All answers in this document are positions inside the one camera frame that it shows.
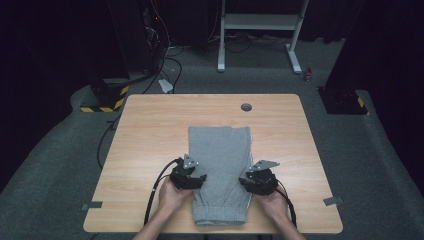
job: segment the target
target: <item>wooden tabletop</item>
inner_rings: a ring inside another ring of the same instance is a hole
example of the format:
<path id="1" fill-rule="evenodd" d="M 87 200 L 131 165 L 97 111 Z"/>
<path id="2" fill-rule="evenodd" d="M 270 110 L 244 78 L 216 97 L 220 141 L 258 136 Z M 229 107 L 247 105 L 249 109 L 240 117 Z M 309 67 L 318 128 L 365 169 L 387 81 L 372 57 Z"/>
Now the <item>wooden tabletop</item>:
<path id="1" fill-rule="evenodd" d="M 251 111 L 243 111 L 248 103 Z M 138 232 L 149 195 L 167 163 L 188 153 L 189 126 L 250 127 L 254 162 L 280 165 L 272 172 L 284 184 L 302 233 L 343 229 L 302 104 L 294 94 L 161 94 L 128 97 L 84 222 L 87 232 Z M 277 233 L 253 199 L 241 226 L 198 227 L 193 197 L 169 220 L 166 233 Z M 152 212 L 157 209 L 155 197 Z"/>

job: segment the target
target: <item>person's left hand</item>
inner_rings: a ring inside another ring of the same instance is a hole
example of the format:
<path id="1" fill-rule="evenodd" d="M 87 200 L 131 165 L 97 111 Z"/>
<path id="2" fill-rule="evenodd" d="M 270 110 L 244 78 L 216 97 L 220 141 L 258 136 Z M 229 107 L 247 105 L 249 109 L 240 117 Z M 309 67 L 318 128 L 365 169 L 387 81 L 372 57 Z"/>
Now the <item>person's left hand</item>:
<path id="1" fill-rule="evenodd" d="M 193 193 L 193 190 L 177 189 L 166 177 L 159 192 L 159 208 L 165 208 L 171 212 L 176 211 L 184 199 Z"/>

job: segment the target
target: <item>black stand base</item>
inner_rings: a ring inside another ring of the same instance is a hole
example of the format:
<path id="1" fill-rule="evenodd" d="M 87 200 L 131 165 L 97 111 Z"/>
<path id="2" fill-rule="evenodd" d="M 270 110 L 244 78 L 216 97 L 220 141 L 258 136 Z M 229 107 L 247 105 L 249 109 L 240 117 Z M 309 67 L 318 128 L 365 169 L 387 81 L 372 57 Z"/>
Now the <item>black stand base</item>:
<path id="1" fill-rule="evenodd" d="M 128 88 L 108 87 L 106 95 L 100 95 L 96 89 L 90 88 L 80 109 L 82 112 L 116 112 L 121 108 Z"/>
<path id="2" fill-rule="evenodd" d="M 328 114 L 368 114 L 364 102 L 353 91 L 328 90 L 325 87 L 319 87 L 318 92 Z"/>

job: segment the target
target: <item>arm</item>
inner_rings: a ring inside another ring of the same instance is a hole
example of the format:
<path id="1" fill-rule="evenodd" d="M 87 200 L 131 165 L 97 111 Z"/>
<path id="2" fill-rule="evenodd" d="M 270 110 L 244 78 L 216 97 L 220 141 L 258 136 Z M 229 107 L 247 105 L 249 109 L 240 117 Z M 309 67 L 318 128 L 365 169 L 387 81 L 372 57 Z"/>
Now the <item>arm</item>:
<path id="1" fill-rule="evenodd" d="M 159 192 L 159 208 L 149 219 L 149 222 L 137 233 L 133 240 L 153 240 L 159 235 L 169 217 L 178 210 L 184 199 L 192 193 L 192 190 L 175 188 L 174 184 L 165 178 Z"/>
<path id="2" fill-rule="evenodd" d="M 305 237 L 297 230 L 288 216 L 287 202 L 277 191 L 268 196 L 254 195 L 266 216 L 277 226 L 287 240 L 304 240 Z"/>

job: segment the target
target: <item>hand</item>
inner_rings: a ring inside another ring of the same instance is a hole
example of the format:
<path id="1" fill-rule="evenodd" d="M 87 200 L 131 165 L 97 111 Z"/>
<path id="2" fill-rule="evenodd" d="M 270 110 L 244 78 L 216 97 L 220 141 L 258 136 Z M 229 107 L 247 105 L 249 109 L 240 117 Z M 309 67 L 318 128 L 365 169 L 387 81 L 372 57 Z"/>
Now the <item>hand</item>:
<path id="1" fill-rule="evenodd" d="M 193 190 L 177 189 L 169 177 L 166 177 L 159 192 L 159 208 L 174 212 L 192 193 Z"/>
<path id="2" fill-rule="evenodd" d="M 277 188 L 282 193 L 285 193 L 281 186 Z M 286 200 L 281 196 L 280 193 L 274 191 L 268 196 L 254 195 L 255 199 L 258 200 L 259 205 L 267 215 L 274 222 L 290 220 L 288 216 L 288 204 Z"/>

